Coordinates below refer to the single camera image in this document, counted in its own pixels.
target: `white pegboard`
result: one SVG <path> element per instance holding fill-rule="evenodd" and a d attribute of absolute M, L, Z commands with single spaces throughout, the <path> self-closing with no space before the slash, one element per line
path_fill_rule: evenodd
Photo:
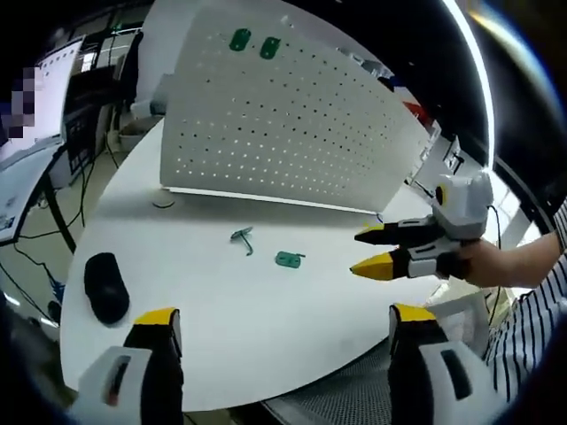
<path fill-rule="evenodd" d="M 239 28 L 243 51 L 229 48 Z M 273 59 L 267 37 L 281 40 Z M 160 180 L 382 211 L 428 135 L 404 104 L 339 51 L 278 21 L 203 8 L 175 69 Z"/>

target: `white round table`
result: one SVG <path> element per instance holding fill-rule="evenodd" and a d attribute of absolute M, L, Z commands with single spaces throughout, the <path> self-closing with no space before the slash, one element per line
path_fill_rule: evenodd
<path fill-rule="evenodd" d="M 361 356 L 388 334 L 388 307 L 420 305 L 435 277 L 374 282 L 351 274 L 355 263 L 392 247 L 357 243 L 375 218 L 310 206 L 162 191 L 163 120 L 130 153 L 90 215 L 65 289 L 60 329 L 66 384 L 109 346 L 122 345 L 133 320 L 163 307 L 181 310 L 183 410 L 238 406 L 278 396 Z M 423 217 L 428 204 L 402 187 L 386 220 Z M 254 254 L 229 239 L 253 226 Z M 93 255 L 116 255 L 130 295 L 119 326 L 91 311 L 83 273 Z M 302 253 L 299 269 L 275 263 L 279 251 Z"/>

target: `monitor screen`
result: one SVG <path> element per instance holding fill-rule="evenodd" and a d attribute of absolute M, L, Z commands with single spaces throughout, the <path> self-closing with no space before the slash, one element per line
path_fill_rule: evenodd
<path fill-rule="evenodd" d="M 15 81 L 12 103 L 2 104 L 0 162 L 61 134 L 67 86 L 82 38 L 49 53 Z"/>

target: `green clip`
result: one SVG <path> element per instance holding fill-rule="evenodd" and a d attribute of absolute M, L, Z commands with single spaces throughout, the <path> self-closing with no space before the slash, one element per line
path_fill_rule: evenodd
<path fill-rule="evenodd" d="M 230 49 L 233 51 L 242 51 L 246 48 L 246 44 L 250 41 L 252 33 L 247 28 L 237 29 L 230 41 Z"/>
<path fill-rule="evenodd" d="M 279 251 L 276 255 L 276 264 L 282 267 L 299 268 L 301 266 L 301 257 L 305 258 L 305 255 Z"/>
<path fill-rule="evenodd" d="M 264 59 L 273 59 L 280 47 L 281 40 L 275 37 L 268 37 L 260 50 L 260 56 Z"/>

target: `black cable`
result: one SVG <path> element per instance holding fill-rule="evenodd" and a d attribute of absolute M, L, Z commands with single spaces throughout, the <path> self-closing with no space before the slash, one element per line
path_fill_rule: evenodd
<path fill-rule="evenodd" d="M 494 211 L 494 214 L 496 214 L 496 227 L 498 228 L 498 249 L 501 250 L 502 249 L 502 235 L 501 235 L 501 230 L 500 230 L 500 216 L 498 215 L 498 210 L 496 209 L 496 207 L 494 205 L 489 205 L 488 208 L 492 208 Z M 496 292 L 496 300 L 494 301 L 494 307 L 493 307 L 493 312 L 490 315 L 490 320 L 488 321 L 488 327 L 490 327 L 490 325 L 492 325 L 493 320 L 494 320 L 494 314 L 496 313 L 496 307 L 498 306 L 498 300 L 500 299 L 500 292 L 501 292 L 501 287 L 498 287 L 498 290 Z"/>
<path fill-rule="evenodd" d="M 85 191 L 85 159 L 81 161 L 81 205 L 79 208 L 79 214 L 81 215 L 81 224 L 85 227 L 85 213 L 82 210 L 82 193 Z"/>
<path fill-rule="evenodd" d="M 41 308 L 39 305 L 37 305 L 35 303 L 35 301 L 29 296 L 29 294 L 27 292 L 25 292 L 19 285 L 18 283 L 14 280 L 14 278 L 8 273 L 8 271 L 4 268 L 4 266 L 2 266 L 2 263 L 0 263 L 0 269 L 2 269 L 2 271 L 4 272 L 4 274 L 6 276 L 8 276 L 8 279 L 13 283 L 13 285 L 18 289 L 19 293 L 22 295 L 22 297 L 31 305 L 34 307 L 35 310 L 37 310 L 43 317 L 45 317 L 45 319 L 47 319 L 48 321 L 51 321 L 51 317 L 48 316 Z"/>
<path fill-rule="evenodd" d="M 119 167 L 118 161 L 116 160 L 116 158 L 114 157 L 113 152 L 112 152 L 111 149 L 110 149 L 110 144 L 108 143 L 108 137 L 107 137 L 107 136 L 105 136 L 105 146 L 106 146 L 106 149 L 108 150 L 108 153 L 110 154 L 110 158 L 113 160 L 114 166 L 115 166 L 116 169 L 118 170 L 118 167 Z"/>
<path fill-rule="evenodd" d="M 108 50 L 108 65 L 110 66 L 111 55 L 113 54 L 114 40 L 116 40 L 116 34 L 113 32 L 113 40 L 110 42 L 110 49 Z"/>
<path fill-rule="evenodd" d="M 91 169 L 89 170 L 89 175 L 87 176 L 86 181 L 83 181 L 84 184 L 82 184 L 82 187 L 81 187 L 81 203 L 80 203 L 80 205 L 79 205 L 79 211 L 78 211 L 78 213 L 71 219 L 71 221 L 69 221 L 69 223 L 66 224 L 66 227 L 67 227 L 67 228 L 70 228 L 71 225 L 73 225 L 73 223 L 75 223 L 75 222 L 77 221 L 77 219 L 81 216 L 81 212 L 83 211 L 83 204 L 84 204 L 85 194 L 86 194 L 87 188 L 88 188 L 88 186 L 89 186 L 90 176 L 91 176 L 92 173 L 93 173 L 93 170 L 94 170 L 94 168 L 95 168 L 95 164 L 97 163 L 98 157 L 100 157 L 100 155 L 102 155 L 103 152 L 104 152 L 104 150 L 100 151 L 100 152 L 95 156 L 95 158 L 93 159 L 92 167 L 91 167 Z M 60 230 L 52 230 L 51 232 L 41 233 L 41 234 L 39 234 L 39 235 L 33 235 L 33 236 L 20 235 L 19 237 L 22 238 L 22 239 L 30 240 L 30 239 L 39 239 L 40 237 L 44 237 L 44 236 L 56 235 L 56 234 L 58 234 L 58 233 L 61 233 L 61 231 L 60 231 Z"/>
<path fill-rule="evenodd" d="M 47 264 L 45 264 L 43 262 L 40 263 L 39 261 L 32 259 L 32 257 L 29 254 L 27 254 L 26 252 L 24 252 L 20 248 L 18 248 L 17 243 L 14 243 L 12 246 L 14 247 L 14 250 L 18 254 L 23 255 L 28 260 L 30 260 L 32 263 L 34 263 L 36 266 L 43 267 L 43 270 L 45 270 L 45 273 L 47 274 L 47 277 L 49 277 L 50 281 L 55 282 L 55 278 L 53 277 L 53 274 L 51 274 L 50 269 L 47 268 Z"/>
<path fill-rule="evenodd" d="M 189 422 L 191 422 L 193 425 L 197 425 L 197 423 L 187 413 L 184 413 L 183 416 L 189 419 Z"/>

